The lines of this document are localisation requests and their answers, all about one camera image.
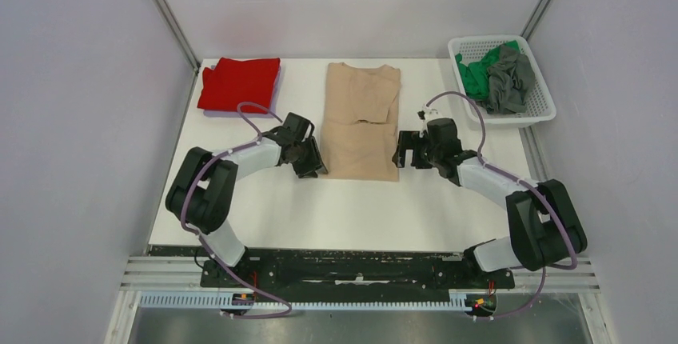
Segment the beige t-shirt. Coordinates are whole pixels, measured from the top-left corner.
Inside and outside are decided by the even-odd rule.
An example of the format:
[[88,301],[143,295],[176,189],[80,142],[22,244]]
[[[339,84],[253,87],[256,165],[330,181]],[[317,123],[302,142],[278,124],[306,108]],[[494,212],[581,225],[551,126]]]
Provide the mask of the beige t-shirt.
[[320,152],[323,178],[397,182],[401,71],[328,64]]

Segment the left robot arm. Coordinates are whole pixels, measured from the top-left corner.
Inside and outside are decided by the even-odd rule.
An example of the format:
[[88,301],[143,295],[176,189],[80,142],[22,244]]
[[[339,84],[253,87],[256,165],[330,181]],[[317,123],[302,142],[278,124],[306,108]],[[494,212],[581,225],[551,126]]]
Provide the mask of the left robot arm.
[[290,112],[281,125],[243,145],[220,153],[193,147],[186,153],[165,208],[221,263],[220,274],[230,285],[241,286],[251,275],[251,265],[243,259],[245,244],[227,221],[237,181],[285,164],[298,178],[326,174],[314,130],[310,120]]

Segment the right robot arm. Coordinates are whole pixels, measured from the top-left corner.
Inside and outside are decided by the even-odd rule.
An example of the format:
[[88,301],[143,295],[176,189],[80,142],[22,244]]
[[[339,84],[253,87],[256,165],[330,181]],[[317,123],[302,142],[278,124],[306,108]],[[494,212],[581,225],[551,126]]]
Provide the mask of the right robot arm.
[[481,194],[505,210],[508,235],[465,250],[463,279],[483,286],[494,272],[547,267],[573,270],[588,241],[564,184],[519,178],[489,163],[479,150],[466,150],[451,118],[427,121],[423,130],[401,131],[393,155],[396,167],[434,169],[452,184]]

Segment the red folded t-shirt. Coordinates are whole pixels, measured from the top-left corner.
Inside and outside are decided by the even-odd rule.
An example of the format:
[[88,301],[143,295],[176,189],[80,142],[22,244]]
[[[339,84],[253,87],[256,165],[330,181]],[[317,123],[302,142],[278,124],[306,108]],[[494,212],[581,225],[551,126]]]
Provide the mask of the red folded t-shirt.
[[281,71],[279,58],[235,60],[220,58],[214,67],[202,72],[202,90],[197,108],[216,114],[235,113],[242,102],[247,114],[264,114],[273,106]]

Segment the green t-shirt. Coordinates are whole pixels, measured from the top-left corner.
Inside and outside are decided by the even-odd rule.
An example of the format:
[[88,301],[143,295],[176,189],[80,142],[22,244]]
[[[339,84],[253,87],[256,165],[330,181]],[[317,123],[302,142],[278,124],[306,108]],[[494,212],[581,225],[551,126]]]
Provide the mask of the green t-shirt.
[[471,99],[483,101],[489,97],[489,73],[487,72],[487,69],[499,61],[502,46],[507,46],[511,50],[520,51],[518,42],[511,41],[488,50],[483,54],[480,61],[464,64],[462,62],[462,54],[455,55],[455,61],[461,75],[465,93]]

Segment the lavender folded t-shirt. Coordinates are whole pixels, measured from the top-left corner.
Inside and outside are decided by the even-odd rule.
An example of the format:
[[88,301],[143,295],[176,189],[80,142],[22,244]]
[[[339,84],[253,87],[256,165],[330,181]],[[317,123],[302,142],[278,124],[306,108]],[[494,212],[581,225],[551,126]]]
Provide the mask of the lavender folded t-shirt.
[[[277,71],[277,76],[276,80],[273,86],[273,92],[272,92],[272,97],[271,101],[269,104],[269,109],[272,112],[276,111],[276,106],[277,106],[277,98],[279,96],[279,92],[281,89],[281,80],[284,75],[284,70],[282,66],[279,66],[278,71]],[[203,115],[208,117],[208,118],[239,118],[240,115],[235,111],[218,111],[218,110],[203,110]],[[241,112],[246,115],[248,118],[267,118],[269,117],[269,114],[264,111],[264,110],[246,110],[245,107],[242,108]]]

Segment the white plastic basket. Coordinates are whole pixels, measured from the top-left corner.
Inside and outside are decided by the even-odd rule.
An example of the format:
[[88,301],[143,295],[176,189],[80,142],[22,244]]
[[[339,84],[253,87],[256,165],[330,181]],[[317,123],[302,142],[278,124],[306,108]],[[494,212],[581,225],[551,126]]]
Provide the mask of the white plastic basket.
[[454,38],[448,44],[462,94],[489,127],[524,128],[556,117],[556,107],[527,41],[517,35]]

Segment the grey t-shirt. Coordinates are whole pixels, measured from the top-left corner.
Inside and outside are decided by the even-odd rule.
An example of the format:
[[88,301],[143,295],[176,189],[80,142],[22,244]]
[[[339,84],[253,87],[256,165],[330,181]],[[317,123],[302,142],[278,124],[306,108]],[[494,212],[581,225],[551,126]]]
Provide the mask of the grey t-shirt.
[[499,61],[487,69],[489,97],[481,101],[488,114],[523,114],[536,86],[536,76],[527,55],[502,46]]

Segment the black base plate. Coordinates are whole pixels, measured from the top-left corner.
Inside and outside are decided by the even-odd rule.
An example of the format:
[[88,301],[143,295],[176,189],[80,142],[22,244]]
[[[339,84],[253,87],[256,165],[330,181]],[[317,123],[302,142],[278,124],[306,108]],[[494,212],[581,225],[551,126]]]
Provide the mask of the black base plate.
[[515,286],[509,270],[483,273],[452,252],[248,248],[231,270],[287,302],[443,302]]

